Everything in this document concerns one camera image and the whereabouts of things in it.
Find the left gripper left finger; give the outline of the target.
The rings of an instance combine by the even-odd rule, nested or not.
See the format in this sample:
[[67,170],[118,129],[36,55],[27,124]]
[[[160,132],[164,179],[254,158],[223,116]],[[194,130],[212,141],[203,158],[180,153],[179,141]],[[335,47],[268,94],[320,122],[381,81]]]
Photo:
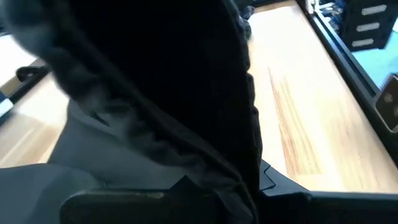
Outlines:
[[60,209],[61,224],[224,224],[214,192],[183,177],[167,190],[98,188],[78,192]]

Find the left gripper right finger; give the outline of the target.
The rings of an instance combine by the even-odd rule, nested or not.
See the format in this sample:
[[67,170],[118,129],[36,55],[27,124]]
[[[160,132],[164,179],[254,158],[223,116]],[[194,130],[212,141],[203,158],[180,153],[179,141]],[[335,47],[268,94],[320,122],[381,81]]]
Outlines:
[[398,194],[319,192],[260,166],[260,224],[398,224]]

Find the dark garment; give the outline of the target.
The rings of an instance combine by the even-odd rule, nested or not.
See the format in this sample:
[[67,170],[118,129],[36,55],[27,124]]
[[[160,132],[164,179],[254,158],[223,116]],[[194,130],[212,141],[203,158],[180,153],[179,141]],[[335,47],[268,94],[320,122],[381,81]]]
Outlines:
[[16,42],[68,95],[44,164],[0,168],[0,224],[61,224],[72,195],[214,192],[224,224],[259,224],[262,141],[232,0],[2,0]]

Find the black drawer cabinet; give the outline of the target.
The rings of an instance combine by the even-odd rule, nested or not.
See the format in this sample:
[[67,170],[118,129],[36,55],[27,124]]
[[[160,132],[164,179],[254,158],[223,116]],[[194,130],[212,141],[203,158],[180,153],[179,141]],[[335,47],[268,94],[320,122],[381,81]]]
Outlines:
[[339,36],[350,51],[383,49],[398,17],[398,0],[344,0]]

